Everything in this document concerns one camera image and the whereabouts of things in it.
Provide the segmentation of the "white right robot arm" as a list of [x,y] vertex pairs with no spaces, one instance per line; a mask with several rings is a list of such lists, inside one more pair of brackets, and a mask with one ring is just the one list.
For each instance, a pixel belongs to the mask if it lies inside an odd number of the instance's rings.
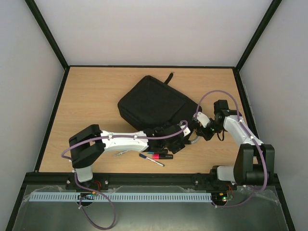
[[275,150],[270,144],[264,144],[245,124],[242,115],[237,110],[231,110],[226,100],[214,102],[214,118],[209,118],[202,112],[193,116],[198,127],[196,134],[206,141],[215,134],[228,132],[239,146],[234,166],[216,166],[215,174],[210,176],[210,184],[214,188],[221,188],[227,181],[237,185],[260,186],[273,180]]

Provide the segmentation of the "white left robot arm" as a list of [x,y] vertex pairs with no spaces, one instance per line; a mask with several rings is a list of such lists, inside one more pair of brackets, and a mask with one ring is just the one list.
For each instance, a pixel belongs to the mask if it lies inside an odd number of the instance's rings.
[[184,139],[190,134],[188,122],[177,125],[147,128],[133,133],[101,130],[93,124],[69,139],[72,167],[79,182],[93,179],[93,164],[104,152],[157,152],[168,149],[176,153],[185,147]]

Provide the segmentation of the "silver green tip pen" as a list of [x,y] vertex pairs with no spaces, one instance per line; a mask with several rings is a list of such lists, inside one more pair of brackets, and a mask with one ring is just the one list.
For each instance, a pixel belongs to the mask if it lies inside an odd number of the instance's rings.
[[121,152],[119,152],[119,153],[114,154],[114,157],[123,155],[123,154],[125,154],[125,153],[127,153],[127,152],[129,152],[129,151],[130,151],[130,150],[121,151]]

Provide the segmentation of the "blue cap highlighter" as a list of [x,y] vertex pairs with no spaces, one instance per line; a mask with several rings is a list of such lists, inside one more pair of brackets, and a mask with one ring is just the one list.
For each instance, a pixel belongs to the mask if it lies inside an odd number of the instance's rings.
[[148,154],[168,154],[168,149],[158,150],[158,151],[147,151]]

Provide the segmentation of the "black backpack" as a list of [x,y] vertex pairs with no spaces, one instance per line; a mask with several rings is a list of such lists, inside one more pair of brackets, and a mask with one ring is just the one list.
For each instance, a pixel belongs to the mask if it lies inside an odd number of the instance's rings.
[[193,131],[196,123],[193,116],[197,103],[168,85],[173,74],[165,82],[147,75],[143,77],[117,106],[121,117],[136,130],[154,129],[154,134],[163,137],[166,128],[179,124],[182,120],[188,122],[188,128]]

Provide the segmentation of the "blue cap whiteboard marker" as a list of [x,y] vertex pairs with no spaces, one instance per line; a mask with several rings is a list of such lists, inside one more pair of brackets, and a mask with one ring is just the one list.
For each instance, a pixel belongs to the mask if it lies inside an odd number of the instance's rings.
[[160,165],[160,166],[162,166],[162,167],[164,167],[165,165],[164,164],[162,164],[162,163],[160,163],[160,162],[158,162],[158,161],[156,161],[156,160],[154,160],[154,159],[152,159],[152,158],[149,158],[149,157],[147,157],[147,156],[145,156],[145,155],[143,155],[143,154],[139,154],[139,157],[141,157],[141,158],[143,158],[143,159],[147,159],[147,160],[149,160],[149,161],[152,161],[152,162],[154,162],[154,163],[156,163],[156,164],[158,164],[158,165]]

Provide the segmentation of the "pink cap highlighter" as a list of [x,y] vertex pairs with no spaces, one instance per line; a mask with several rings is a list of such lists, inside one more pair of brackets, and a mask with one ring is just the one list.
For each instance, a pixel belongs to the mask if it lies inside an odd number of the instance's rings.
[[153,154],[152,155],[152,158],[154,160],[158,160],[158,159],[161,159],[161,160],[170,160],[170,159],[173,159],[173,155],[172,154]]

